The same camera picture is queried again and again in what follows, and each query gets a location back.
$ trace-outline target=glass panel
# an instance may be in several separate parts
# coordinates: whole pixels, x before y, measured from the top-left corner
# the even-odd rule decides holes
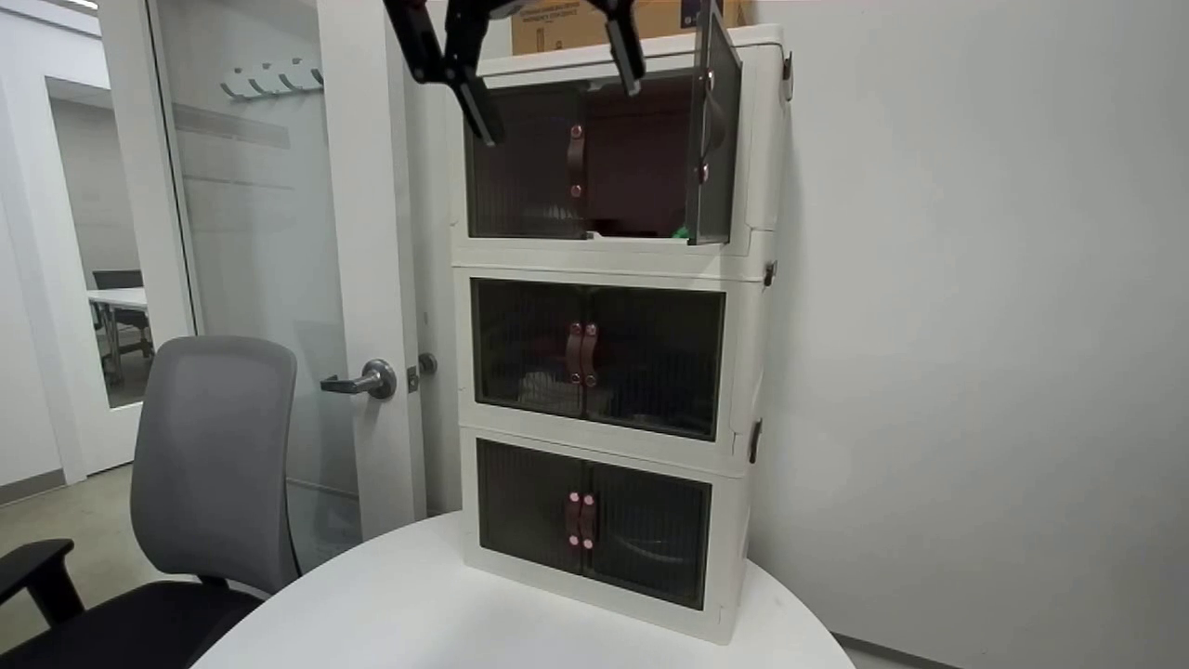
[[[44,88],[69,195],[106,404],[130,404],[145,397],[153,329],[110,93],[58,77],[49,77]]]
[[[361,539],[321,19],[312,0],[156,0],[202,332],[298,355],[291,526],[303,570]]]
[[[713,439],[721,295],[596,292],[587,320],[597,332],[592,420]]]
[[[494,88],[510,143],[469,137],[472,238],[687,238],[690,75]]]
[[[731,243],[742,67],[717,3],[710,3],[700,26],[700,71],[700,116],[690,122],[690,144],[700,144],[700,160],[687,173],[687,197],[696,212],[696,243],[723,247]]]
[[[578,415],[577,288],[472,283],[477,402]]]
[[[596,581],[700,610],[705,583],[710,489],[592,466],[597,537]]]
[[[480,444],[480,542],[522,562],[578,570],[584,555],[565,533],[573,492],[584,492],[577,461]]]

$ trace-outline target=storage cabinet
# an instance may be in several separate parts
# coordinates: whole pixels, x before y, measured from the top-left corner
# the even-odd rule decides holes
[[[449,144],[469,562],[728,638],[776,228],[776,29],[485,65],[510,143]]]
[[[480,542],[702,606],[710,489],[480,439]]]
[[[472,283],[477,402],[713,439],[723,295]]]

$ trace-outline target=chair armrest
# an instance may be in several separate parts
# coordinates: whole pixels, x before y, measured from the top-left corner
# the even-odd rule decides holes
[[[28,588],[42,617],[64,626],[82,615],[77,593],[68,572],[69,539],[25,542],[0,558],[0,601]]]

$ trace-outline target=black robotic arm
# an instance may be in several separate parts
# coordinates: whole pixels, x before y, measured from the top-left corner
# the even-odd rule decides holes
[[[412,77],[449,87],[469,121],[469,132],[485,144],[498,144],[505,137],[505,127],[477,67],[480,67],[485,24],[498,14],[515,14],[522,0],[449,0],[444,52],[435,36],[426,0],[384,0],[384,3],[399,29]],[[620,83],[629,97],[635,97],[641,83],[641,52],[639,52],[639,34],[631,19],[631,0],[592,0],[592,3],[607,14],[608,52],[620,67]]]

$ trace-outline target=cardboard box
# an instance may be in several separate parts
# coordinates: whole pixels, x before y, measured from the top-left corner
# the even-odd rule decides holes
[[[728,26],[755,19],[755,0],[717,0]],[[700,26],[702,0],[635,0],[639,36],[662,36]],[[511,52],[556,52],[607,45],[607,19],[592,0],[530,0],[511,14]]]

